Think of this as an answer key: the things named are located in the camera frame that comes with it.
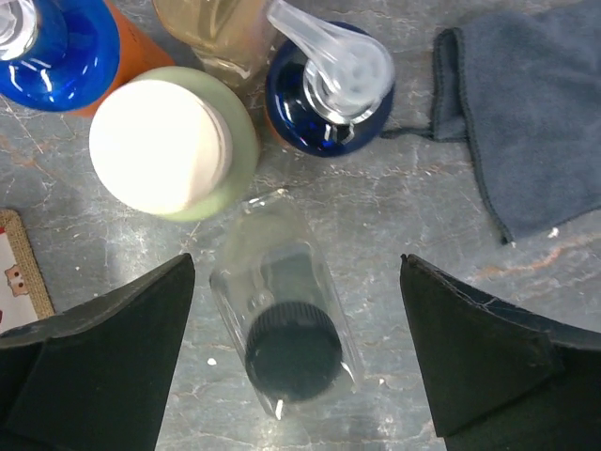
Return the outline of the clear yellow liquid bottle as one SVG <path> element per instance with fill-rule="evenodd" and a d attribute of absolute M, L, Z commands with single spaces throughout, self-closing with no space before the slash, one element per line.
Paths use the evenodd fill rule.
<path fill-rule="evenodd" d="M 243 91 L 269 64 L 277 30 L 267 0 L 154 0 L 165 30 L 189 45 L 204 71 Z"/>

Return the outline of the white cap cream bottle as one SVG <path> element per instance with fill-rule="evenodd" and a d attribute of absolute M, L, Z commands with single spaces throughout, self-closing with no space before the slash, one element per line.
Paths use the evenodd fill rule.
<path fill-rule="evenodd" d="M 261 150 L 239 97 L 185 67 L 150 70 L 112 92 L 93 117 L 88 148 L 117 200 L 179 222 L 207 219 L 238 201 Z"/>

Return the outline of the printed canvas tote bag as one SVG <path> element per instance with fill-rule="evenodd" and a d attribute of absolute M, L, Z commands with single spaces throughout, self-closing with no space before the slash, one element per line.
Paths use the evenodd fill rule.
<path fill-rule="evenodd" d="M 1 210 L 1 333 L 54 313 L 20 215 Z"/>

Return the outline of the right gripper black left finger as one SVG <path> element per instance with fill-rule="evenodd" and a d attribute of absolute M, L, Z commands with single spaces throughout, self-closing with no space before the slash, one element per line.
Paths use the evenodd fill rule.
<path fill-rule="evenodd" d="M 182 254 L 1 335 L 4 450 L 153 450 L 195 283 Z"/>

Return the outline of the square clear dark-cap bottle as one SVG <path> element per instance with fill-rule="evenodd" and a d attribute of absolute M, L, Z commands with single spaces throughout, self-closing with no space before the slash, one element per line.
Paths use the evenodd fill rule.
<path fill-rule="evenodd" d="M 286 189 L 240 204 L 209 285 L 268 415 L 358 390 L 362 362 L 327 260 Z"/>

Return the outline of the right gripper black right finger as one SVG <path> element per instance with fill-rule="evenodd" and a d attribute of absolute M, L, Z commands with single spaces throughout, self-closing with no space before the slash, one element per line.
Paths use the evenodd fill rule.
<path fill-rule="evenodd" d="M 436 434 L 450 450 L 596 450 L 600 335 L 415 255 L 400 288 Z"/>

